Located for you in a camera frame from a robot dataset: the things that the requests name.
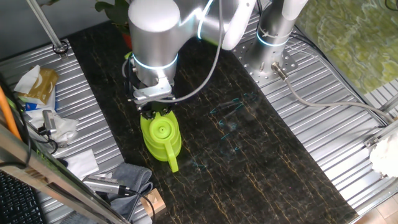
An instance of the metal rail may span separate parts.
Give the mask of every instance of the metal rail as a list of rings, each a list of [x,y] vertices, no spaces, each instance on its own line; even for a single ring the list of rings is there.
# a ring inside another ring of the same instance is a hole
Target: metal rail
[[[28,147],[4,126],[0,126],[0,142],[0,161],[26,160]],[[40,148],[37,149],[32,151],[28,168],[21,170],[8,166],[1,169],[100,224],[109,221],[116,224],[129,223],[59,161]]]
[[[40,8],[39,4],[37,4],[36,0],[26,0],[29,4],[30,8],[32,9],[33,13],[39,20],[40,24],[42,25],[43,29],[47,33],[48,37],[50,38],[51,42],[54,45],[54,51],[60,54],[61,58],[67,58],[68,55],[66,53],[62,54],[62,52],[66,51],[64,46],[62,45],[60,39],[55,34],[54,30],[52,29],[49,21],[45,17],[43,10]]]

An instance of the keyboard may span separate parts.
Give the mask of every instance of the keyboard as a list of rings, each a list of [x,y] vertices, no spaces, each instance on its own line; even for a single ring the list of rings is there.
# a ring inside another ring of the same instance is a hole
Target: keyboard
[[[0,223],[46,223],[35,190],[3,171],[0,171]]]

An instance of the metal grating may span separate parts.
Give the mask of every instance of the metal grating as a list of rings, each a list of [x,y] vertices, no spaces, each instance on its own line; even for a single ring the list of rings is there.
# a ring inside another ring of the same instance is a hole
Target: metal grating
[[[61,60],[52,51],[52,45],[48,45],[0,62],[0,72],[13,89],[20,77],[35,65],[52,68],[59,74],[56,87],[57,113],[63,118],[79,121],[77,133],[68,147],[58,149],[54,156],[68,158],[92,149],[99,167],[95,174],[109,172],[124,162],[71,46],[66,60]],[[43,193],[39,193],[39,198],[48,223],[59,222],[73,211]]]
[[[395,79],[382,87],[373,90],[370,93],[365,94],[365,97],[372,103],[376,108],[380,108],[382,105],[387,103],[393,96],[398,94],[398,79]],[[388,111],[388,113],[394,118],[398,117],[398,106]]]
[[[254,13],[236,47],[237,52],[244,45],[247,49],[255,41],[258,20],[258,14]],[[314,103],[359,101],[351,88],[341,82],[337,71],[326,68],[311,55],[289,48],[318,55],[307,44],[290,39],[287,46],[285,49],[298,64],[298,68],[289,73],[289,80],[301,97]],[[352,106],[308,107],[295,99],[280,78],[259,77],[257,74],[252,77],[298,140],[359,215],[398,191],[396,178],[381,179],[380,174],[371,169],[369,150],[363,142],[380,131],[381,124],[368,111]]]

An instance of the blue led ring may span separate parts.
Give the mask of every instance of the blue led ring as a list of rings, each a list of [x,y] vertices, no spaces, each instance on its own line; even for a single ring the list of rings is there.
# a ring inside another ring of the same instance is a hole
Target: blue led ring
[[[261,43],[271,46],[271,47],[279,47],[279,46],[285,45],[287,43],[287,40],[286,40],[285,42],[283,42],[281,44],[270,44],[270,43],[265,42],[263,39],[261,39],[258,32],[256,32],[256,34],[257,34],[257,38],[260,40]]]
[[[146,69],[149,69],[149,70],[162,70],[162,69],[166,69],[166,68],[169,68],[170,66],[172,66],[177,61],[178,54],[175,56],[175,59],[172,62],[168,63],[167,65],[157,66],[157,67],[143,64],[142,62],[138,61],[138,59],[136,58],[136,56],[134,54],[132,54],[132,57],[134,58],[134,61],[137,62],[137,64],[139,64],[140,66],[142,66],[142,67],[144,67]]]

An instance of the cardboard box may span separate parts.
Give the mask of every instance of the cardboard box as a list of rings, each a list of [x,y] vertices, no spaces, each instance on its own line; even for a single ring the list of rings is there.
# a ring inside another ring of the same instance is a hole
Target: cardboard box
[[[50,98],[51,92],[55,89],[58,80],[58,74],[54,69],[40,68],[39,76],[33,84],[29,93],[18,93],[18,97],[26,103],[36,103],[38,105],[46,105]]]

